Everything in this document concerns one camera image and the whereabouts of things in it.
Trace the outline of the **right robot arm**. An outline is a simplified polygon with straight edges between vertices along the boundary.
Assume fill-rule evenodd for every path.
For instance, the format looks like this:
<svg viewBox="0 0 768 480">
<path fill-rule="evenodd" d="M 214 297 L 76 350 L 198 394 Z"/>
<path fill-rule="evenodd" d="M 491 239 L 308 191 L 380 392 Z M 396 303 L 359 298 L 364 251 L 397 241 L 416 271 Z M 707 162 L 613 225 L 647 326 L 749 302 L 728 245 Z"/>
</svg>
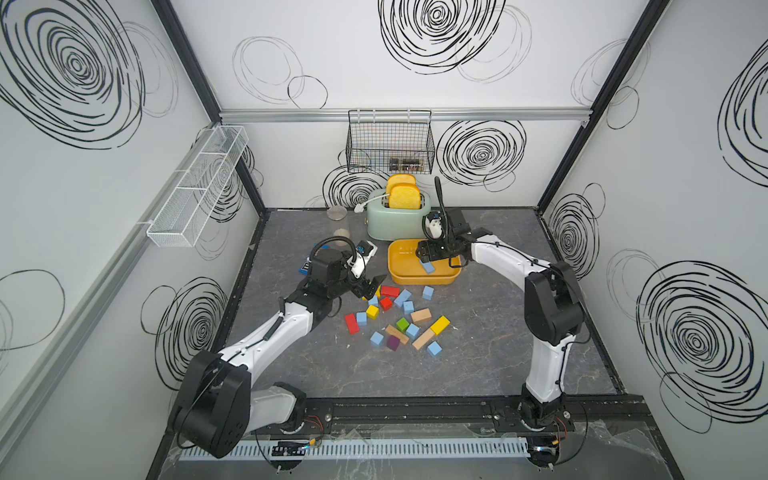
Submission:
<svg viewBox="0 0 768 480">
<path fill-rule="evenodd" d="M 470 228 L 457 209 L 428 213 L 421 228 L 425 238 L 416 250 L 420 261 L 461 257 L 490 268 L 523 291 L 533 348 L 519 411 L 528 429 L 543 430 L 561 409 L 570 351 L 587 317 L 573 268 L 565 261 L 551 263 L 526 254 L 485 228 Z"/>
</svg>

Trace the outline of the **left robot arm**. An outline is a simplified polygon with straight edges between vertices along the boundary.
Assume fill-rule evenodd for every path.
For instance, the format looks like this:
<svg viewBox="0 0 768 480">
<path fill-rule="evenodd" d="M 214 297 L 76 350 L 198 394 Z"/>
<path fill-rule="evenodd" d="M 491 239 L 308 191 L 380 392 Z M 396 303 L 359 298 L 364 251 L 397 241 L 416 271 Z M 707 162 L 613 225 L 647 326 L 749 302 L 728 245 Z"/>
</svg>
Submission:
<svg viewBox="0 0 768 480">
<path fill-rule="evenodd" d="M 280 299 L 269 320 L 218 352 L 202 350 L 193 357 L 168 418 L 173 439 L 222 458 L 252 431 L 277 426 L 294 433 L 303 427 L 303 391 L 284 382 L 263 390 L 253 385 L 289 346 L 330 316 L 335 300 L 346 293 L 370 299 L 383 283 L 381 275 L 366 276 L 377 246 L 362 240 L 338 250 L 332 246 L 337 240 L 330 237 L 312 248 L 307 275 Z"/>
</svg>

